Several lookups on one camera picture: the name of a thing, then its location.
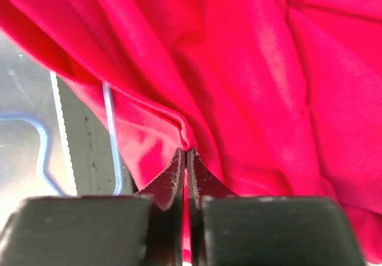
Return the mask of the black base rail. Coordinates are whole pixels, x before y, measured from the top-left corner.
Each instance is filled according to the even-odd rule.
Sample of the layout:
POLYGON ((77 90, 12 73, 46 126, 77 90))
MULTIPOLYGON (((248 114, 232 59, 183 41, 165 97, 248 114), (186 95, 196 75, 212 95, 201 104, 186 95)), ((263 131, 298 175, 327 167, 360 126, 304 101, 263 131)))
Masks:
POLYGON ((77 193, 113 194, 115 173, 108 131, 60 78, 57 87, 77 193))

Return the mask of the light blue wire hanger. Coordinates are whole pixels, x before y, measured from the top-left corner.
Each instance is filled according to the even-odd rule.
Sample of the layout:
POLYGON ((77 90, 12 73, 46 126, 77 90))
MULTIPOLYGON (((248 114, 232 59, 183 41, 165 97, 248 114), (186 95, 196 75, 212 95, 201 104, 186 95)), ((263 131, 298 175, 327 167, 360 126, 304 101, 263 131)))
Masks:
MULTIPOLYGON (((116 135, 116 126, 114 120, 114 106, 112 92, 108 84, 103 84, 103 99, 107 118, 107 127, 109 131, 110 147, 112 151, 113 169, 115 174, 114 196, 119 196, 124 190, 124 174, 121 166, 121 159, 118 149, 116 135)), ((39 151, 36 161, 36 173, 45 181, 45 183, 58 195, 65 196, 67 193, 60 187, 57 181, 49 172, 49 163, 51 158, 52 139, 47 127, 38 118, 27 113, 1 113, 1 120, 20 120, 31 124, 39 135, 39 151)))

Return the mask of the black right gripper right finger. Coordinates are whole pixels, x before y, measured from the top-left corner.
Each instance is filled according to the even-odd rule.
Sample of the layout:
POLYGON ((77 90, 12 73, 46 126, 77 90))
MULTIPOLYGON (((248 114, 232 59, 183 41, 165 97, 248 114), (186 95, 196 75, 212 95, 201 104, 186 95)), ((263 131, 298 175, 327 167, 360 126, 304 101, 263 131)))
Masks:
POLYGON ((364 265, 348 219, 324 197, 240 197, 187 154, 193 265, 364 265))

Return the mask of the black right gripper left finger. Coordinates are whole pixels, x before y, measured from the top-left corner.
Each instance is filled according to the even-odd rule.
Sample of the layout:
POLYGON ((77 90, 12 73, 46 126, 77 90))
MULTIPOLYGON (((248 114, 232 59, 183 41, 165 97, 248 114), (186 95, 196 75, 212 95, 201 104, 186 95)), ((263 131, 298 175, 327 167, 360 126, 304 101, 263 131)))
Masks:
POLYGON ((2 265, 181 265, 184 153, 131 196, 24 200, 1 233, 2 265))

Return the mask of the red t shirt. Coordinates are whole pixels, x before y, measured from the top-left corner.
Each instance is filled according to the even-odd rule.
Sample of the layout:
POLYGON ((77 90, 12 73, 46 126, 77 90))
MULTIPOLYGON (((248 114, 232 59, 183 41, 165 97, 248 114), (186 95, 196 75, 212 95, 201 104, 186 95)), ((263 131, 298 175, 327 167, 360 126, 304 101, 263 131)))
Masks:
POLYGON ((381 0, 1 0, 1 29, 106 123, 138 188, 197 149, 241 196, 326 196, 381 263, 381 0))

